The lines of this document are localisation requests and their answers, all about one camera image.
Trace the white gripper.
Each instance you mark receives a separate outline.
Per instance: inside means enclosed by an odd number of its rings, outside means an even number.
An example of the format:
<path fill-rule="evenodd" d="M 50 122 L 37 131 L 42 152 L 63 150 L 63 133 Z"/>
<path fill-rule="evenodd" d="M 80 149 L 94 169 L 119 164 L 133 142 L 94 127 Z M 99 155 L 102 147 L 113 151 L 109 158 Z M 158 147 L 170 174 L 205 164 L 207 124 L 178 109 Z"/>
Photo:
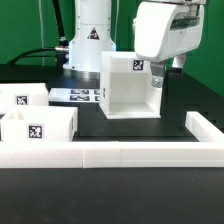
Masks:
<path fill-rule="evenodd" d="M 173 58 L 169 71 L 180 78 L 187 53 L 199 47 L 204 23 L 204 0 L 147 0 L 140 3 L 134 20 L 134 50 L 151 63 L 152 86 L 161 88 L 165 61 Z"/>

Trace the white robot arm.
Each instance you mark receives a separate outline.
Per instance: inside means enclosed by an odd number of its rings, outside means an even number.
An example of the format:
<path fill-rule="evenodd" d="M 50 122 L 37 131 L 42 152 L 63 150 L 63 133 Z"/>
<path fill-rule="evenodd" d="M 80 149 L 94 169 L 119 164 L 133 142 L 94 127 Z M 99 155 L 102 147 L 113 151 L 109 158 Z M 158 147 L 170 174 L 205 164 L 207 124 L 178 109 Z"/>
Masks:
<path fill-rule="evenodd" d="M 143 0 L 133 19 L 134 51 L 148 61 L 152 85 L 160 88 L 165 61 L 171 72 L 182 74 L 187 53 L 199 47 L 204 6 L 208 0 Z M 75 36 L 69 42 L 66 70 L 98 72 L 103 51 L 114 51 L 110 37 L 112 0 L 75 0 Z"/>

